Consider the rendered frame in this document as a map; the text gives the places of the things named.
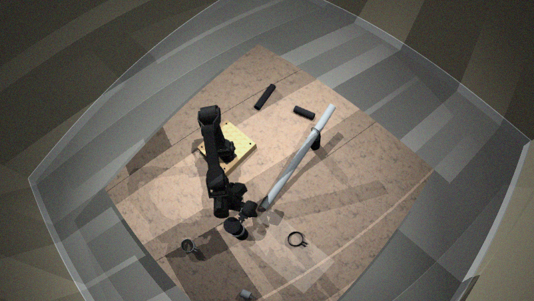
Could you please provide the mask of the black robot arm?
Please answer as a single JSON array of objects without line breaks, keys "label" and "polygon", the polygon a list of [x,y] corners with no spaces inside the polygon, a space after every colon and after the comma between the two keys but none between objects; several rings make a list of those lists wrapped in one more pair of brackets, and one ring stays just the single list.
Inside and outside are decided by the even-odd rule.
[{"label": "black robot arm", "polygon": [[[214,199],[214,215],[217,218],[227,218],[229,213],[229,200],[231,191],[242,200],[242,196],[247,192],[246,186],[241,182],[230,182],[220,167],[220,157],[226,164],[232,162],[236,157],[233,141],[224,138],[221,131],[221,112],[218,105],[201,107],[198,111],[197,120],[201,127],[204,139],[208,171],[206,173],[206,185],[209,198]],[[210,191],[212,190],[212,192]]]}]

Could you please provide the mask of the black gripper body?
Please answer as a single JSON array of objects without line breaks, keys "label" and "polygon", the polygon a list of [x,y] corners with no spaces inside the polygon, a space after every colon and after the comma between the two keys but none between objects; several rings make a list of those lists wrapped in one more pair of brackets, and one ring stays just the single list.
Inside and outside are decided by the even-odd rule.
[{"label": "black gripper body", "polygon": [[242,200],[240,200],[236,196],[236,193],[231,191],[231,198],[229,200],[229,209],[237,211],[237,209],[241,207],[242,208],[241,214],[251,218],[252,215],[255,213],[258,205],[251,200],[247,200],[246,203],[241,202],[241,201]]}]

